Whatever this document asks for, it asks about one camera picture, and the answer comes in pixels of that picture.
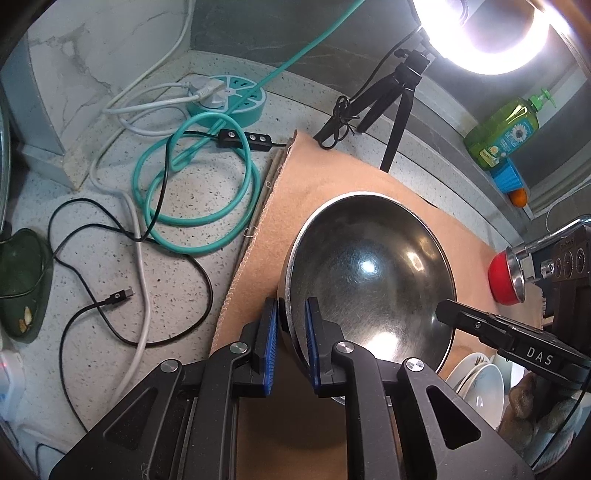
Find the bottle label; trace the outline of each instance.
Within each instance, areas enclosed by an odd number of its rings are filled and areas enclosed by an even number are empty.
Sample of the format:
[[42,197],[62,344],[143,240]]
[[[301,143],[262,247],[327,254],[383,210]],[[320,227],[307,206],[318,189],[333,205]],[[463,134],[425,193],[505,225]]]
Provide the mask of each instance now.
[[505,130],[490,146],[480,151],[482,159],[491,167],[498,165],[501,160],[511,155],[534,133],[527,118],[520,120],[512,127]]

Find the tripod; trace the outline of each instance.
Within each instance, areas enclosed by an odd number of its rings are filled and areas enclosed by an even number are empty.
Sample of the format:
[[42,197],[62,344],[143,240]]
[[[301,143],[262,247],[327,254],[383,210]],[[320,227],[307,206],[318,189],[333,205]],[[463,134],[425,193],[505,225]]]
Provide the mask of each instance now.
[[349,103],[344,97],[339,98],[339,100],[344,99],[345,101],[337,102],[333,116],[314,136],[314,139],[321,147],[325,148],[323,143],[332,135],[335,142],[329,148],[333,148],[337,142],[345,137],[342,136],[339,138],[341,127],[347,126],[350,129],[349,121],[357,118],[357,115],[365,108],[373,104],[367,115],[365,115],[356,128],[360,133],[366,132],[388,107],[401,97],[394,126],[388,139],[388,145],[386,146],[386,152],[379,167],[382,171],[389,171],[413,108],[415,88],[421,81],[421,74],[430,63],[425,55],[426,53],[418,50],[397,50],[394,54],[397,57],[404,56],[404,62],[399,64],[391,74],[375,82],[353,102]]

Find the cardboard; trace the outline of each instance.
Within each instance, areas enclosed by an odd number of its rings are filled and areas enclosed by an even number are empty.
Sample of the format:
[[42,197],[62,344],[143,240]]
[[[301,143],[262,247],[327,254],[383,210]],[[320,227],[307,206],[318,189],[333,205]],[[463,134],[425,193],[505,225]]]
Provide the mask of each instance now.
[[[387,173],[344,153],[322,150],[314,139],[297,133],[236,270],[212,351],[236,341],[242,326],[258,318],[264,299],[276,295],[283,262],[306,219],[331,198],[356,191],[385,194],[425,222],[449,260],[459,302],[540,326],[541,290],[528,286],[525,304],[501,312],[487,278],[495,251],[458,220]],[[287,350],[282,346],[279,350],[271,396],[240,402],[238,479],[345,479],[345,408],[331,399],[318,399]],[[494,352],[475,337],[456,332],[440,375],[446,378],[474,351]]]

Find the blue gripper pad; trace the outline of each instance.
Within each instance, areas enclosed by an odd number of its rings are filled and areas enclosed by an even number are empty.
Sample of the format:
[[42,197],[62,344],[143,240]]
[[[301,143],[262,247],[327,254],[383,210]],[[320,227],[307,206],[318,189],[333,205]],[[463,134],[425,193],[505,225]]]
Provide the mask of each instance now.
[[310,363],[310,380],[312,387],[316,392],[320,386],[320,364],[318,360],[318,346],[314,335],[314,325],[312,324],[312,313],[310,303],[306,300],[306,343],[308,344],[308,362]]
[[277,356],[277,302],[273,307],[271,314],[271,323],[269,325],[269,334],[267,337],[267,346],[265,347],[265,356],[263,358],[265,371],[263,374],[262,386],[265,396],[269,396],[273,386],[273,374],[275,372],[275,357]]

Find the tripod leg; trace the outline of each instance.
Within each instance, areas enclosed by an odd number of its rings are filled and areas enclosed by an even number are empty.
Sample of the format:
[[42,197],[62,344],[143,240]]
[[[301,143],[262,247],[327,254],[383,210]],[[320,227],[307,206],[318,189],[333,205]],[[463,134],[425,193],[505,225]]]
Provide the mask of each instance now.
[[367,115],[363,117],[363,120],[359,122],[356,130],[360,133],[365,133],[369,127],[371,127],[374,122],[384,114],[384,112],[388,109],[390,105],[392,105],[396,99],[402,95],[404,91],[404,87],[400,84],[397,84],[392,87],[392,89],[384,94],[383,97],[379,98],[377,102],[369,109]]
[[413,109],[413,101],[414,88],[405,88],[402,92],[402,98],[400,99],[398,112],[396,112],[396,119],[394,120],[394,126],[392,127],[392,132],[390,133],[388,145],[386,146],[386,152],[384,152],[382,164],[379,166],[379,169],[382,171],[390,171],[390,167],[392,166],[392,162],[394,160],[394,155],[396,155],[396,152],[398,151],[402,134],[406,128],[408,119],[410,117],[410,112]]
[[[363,109],[369,107],[372,103],[378,100],[382,95],[389,92],[391,88],[397,84],[398,82],[393,73],[386,75],[382,79],[379,79],[370,88],[364,91],[356,100],[351,102],[344,112],[341,112],[342,118],[353,118]],[[340,123],[339,118],[337,117],[337,112],[333,111],[332,117],[330,117],[322,129],[314,136],[314,140],[316,140],[319,144],[322,144],[328,137],[333,135],[339,127],[342,126],[343,125]]]

